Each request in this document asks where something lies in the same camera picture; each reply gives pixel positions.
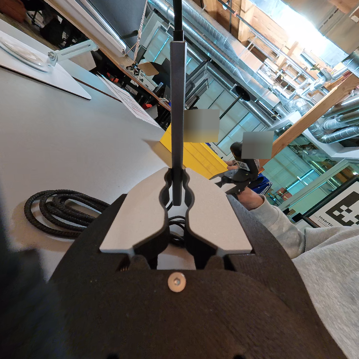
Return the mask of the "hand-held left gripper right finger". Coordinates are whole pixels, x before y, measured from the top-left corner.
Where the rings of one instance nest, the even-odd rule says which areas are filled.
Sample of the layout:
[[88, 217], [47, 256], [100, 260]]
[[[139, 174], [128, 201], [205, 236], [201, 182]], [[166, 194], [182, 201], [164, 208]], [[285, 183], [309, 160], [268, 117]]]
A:
[[249, 254], [252, 246], [226, 193], [190, 168], [183, 171], [186, 228], [216, 254]]

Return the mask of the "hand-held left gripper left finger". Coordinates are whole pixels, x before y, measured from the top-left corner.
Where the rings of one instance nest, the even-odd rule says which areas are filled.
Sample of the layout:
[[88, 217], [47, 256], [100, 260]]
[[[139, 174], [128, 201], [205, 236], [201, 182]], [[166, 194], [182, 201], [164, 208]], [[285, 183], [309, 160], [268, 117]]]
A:
[[135, 185], [125, 197], [99, 249], [102, 253], [159, 254], [168, 244], [171, 170], [164, 167]]

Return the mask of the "person's right forearm grey sleeve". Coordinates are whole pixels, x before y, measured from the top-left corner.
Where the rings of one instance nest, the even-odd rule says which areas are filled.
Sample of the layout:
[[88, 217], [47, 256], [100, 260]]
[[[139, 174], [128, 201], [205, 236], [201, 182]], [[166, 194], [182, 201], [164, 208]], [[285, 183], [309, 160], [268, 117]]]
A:
[[299, 231], [282, 211], [269, 204], [266, 198], [259, 208], [249, 212], [269, 230], [291, 259], [309, 250], [305, 234]]

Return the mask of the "person's right hand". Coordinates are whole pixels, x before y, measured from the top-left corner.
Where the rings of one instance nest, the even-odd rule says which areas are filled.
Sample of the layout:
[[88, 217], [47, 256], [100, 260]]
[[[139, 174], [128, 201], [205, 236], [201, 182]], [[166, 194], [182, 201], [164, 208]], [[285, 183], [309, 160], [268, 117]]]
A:
[[259, 208], [265, 201], [263, 195], [259, 195], [252, 189], [246, 187], [243, 191], [237, 194], [238, 201], [248, 211]]

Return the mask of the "blue striped jacket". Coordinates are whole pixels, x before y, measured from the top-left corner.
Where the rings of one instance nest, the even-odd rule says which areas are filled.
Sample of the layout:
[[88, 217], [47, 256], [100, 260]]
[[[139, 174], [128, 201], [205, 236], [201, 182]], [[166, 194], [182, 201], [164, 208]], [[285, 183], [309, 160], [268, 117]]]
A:
[[259, 195], [265, 195], [271, 189], [271, 187], [272, 182], [262, 173], [260, 173], [258, 175], [256, 183], [254, 184], [254, 186], [251, 187], [251, 189]]

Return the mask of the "yellow plastic bin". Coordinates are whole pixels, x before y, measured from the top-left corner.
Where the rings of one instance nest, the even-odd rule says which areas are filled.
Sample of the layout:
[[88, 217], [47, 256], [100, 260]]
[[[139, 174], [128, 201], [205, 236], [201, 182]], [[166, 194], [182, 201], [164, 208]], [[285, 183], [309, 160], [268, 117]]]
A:
[[205, 143], [184, 142], [183, 166], [207, 179], [226, 172], [227, 164]]

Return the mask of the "black floor lamp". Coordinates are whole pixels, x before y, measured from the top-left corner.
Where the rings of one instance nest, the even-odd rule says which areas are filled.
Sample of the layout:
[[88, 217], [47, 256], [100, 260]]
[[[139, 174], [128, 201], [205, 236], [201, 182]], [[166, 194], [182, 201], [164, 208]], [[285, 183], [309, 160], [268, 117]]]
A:
[[235, 85], [233, 90], [237, 94], [237, 98], [233, 101], [233, 103], [219, 116], [221, 120], [232, 108], [233, 106], [238, 103], [240, 100], [245, 102], [249, 102], [251, 100], [250, 94], [245, 90], [245, 88], [241, 87], [240, 85]]

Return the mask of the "wooden beam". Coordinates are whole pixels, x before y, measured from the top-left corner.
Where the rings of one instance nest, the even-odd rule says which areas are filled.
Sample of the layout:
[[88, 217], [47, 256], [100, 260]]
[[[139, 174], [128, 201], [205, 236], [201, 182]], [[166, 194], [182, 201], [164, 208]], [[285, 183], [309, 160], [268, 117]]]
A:
[[260, 170], [272, 158], [295, 140], [300, 134], [322, 117], [332, 106], [339, 103], [344, 96], [348, 95], [359, 84], [358, 77], [351, 73], [346, 79], [333, 88], [314, 107], [304, 114], [296, 123], [278, 137], [272, 145], [272, 155], [269, 159], [260, 159]]

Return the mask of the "silver pipe cluster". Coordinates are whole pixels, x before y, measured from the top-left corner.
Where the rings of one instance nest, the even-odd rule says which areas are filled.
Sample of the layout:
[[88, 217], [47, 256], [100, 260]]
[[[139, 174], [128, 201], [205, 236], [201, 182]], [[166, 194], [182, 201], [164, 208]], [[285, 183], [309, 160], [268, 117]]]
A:
[[345, 100], [315, 117], [307, 130], [323, 144], [332, 144], [358, 137], [358, 94]]

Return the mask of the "framed marker sign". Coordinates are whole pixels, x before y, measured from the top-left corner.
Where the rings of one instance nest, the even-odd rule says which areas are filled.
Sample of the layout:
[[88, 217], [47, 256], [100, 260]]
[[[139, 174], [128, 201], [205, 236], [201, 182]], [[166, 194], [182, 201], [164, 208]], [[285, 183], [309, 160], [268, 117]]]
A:
[[356, 175], [332, 191], [303, 214], [314, 228], [359, 226], [359, 176]]

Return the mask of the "printed paper sheet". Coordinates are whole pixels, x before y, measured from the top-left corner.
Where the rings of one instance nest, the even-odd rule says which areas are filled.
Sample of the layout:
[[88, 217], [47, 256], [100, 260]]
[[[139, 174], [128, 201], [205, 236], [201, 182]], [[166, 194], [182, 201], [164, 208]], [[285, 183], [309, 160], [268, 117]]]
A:
[[97, 77], [100, 78], [115, 97], [119, 99], [136, 118], [150, 123], [157, 128], [161, 128], [160, 125], [135, 101], [129, 92], [110, 82], [101, 74], [97, 74]]

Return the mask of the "person's grey sweatshirt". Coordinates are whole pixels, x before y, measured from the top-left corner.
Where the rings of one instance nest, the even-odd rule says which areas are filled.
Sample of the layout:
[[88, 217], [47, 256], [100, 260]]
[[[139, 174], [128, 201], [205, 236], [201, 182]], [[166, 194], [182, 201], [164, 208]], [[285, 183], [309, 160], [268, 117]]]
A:
[[293, 259], [321, 321], [348, 358], [359, 358], [358, 234], [352, 227], [308, 228]]

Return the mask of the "cardboard box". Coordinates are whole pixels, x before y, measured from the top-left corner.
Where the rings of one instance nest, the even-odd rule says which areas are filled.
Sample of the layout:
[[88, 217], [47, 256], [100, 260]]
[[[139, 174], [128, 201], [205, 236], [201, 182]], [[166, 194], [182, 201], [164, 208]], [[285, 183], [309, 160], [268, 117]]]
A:
[[155, 76], [159, 74], [159, 71], [151, 62], [144, 62], [138, 64], [137, 67], [146, 75], [146, 76]]

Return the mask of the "white tilting stand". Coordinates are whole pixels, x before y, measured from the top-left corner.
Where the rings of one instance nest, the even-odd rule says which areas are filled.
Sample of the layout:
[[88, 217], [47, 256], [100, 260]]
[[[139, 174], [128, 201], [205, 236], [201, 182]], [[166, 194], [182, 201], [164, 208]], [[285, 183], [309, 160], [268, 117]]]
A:
[[50, 65], [50, 48], [1, 20], [1, 68], [90, 100], [91, 96], [61, 65], [71, 56], [96, 49], [116, 63], [125, 56], [126, 45], [90, 1], [47, 3], [90, 40], [59, 51], [63, 55], [55, 56], [54, 65]]

